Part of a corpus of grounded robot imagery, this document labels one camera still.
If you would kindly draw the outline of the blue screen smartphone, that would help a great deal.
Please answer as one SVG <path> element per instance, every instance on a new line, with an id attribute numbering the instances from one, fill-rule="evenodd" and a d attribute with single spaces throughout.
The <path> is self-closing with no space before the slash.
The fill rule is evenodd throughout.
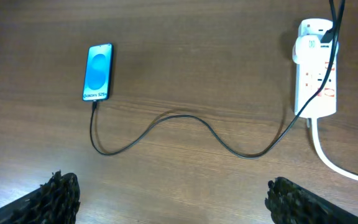
<path id="1" fill-rule="evenodd" d="M 83 101 L 102 101 L 109 98 L 114 46 L 111 43 L 91 46 L 88 49 Z"/>

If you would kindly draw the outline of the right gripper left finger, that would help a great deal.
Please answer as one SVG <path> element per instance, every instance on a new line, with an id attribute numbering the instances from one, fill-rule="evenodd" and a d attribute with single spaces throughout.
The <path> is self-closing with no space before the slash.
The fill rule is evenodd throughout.
<path id="1" fill-rule="evenodd" d="M 76 222 L 80 186 L 74 173 L 57 171 L 33 192 L 0 208 L 0 224 Z"/>

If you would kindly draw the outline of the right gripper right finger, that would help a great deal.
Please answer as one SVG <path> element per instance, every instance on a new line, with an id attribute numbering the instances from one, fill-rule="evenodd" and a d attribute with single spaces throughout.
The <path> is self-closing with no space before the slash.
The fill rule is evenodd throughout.
<path id="1" fill-rule="evenodd" d="M 268 182 L 265 206 L 275 224 L 358 223 L 358 216 L 284 177 Z"/>

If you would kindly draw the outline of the white power strip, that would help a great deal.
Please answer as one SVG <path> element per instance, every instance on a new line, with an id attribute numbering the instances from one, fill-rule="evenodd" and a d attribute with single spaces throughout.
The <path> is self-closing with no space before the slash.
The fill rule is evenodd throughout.
<path id="1" fill-rule="evenodd" d="M 295 114 L 301 118 L 322 118 L 337 110 L 336 61 L 333 62 L 328 80 L 322 90 L 331 53 L 332 43 L 320 42 L 327 30 L 332 28 L 327 19 L 305 19 L 298 28 L 298 37 L 292 50 L 296 64 Z M 316 93 L 310 103 L 307 101 Z"/>

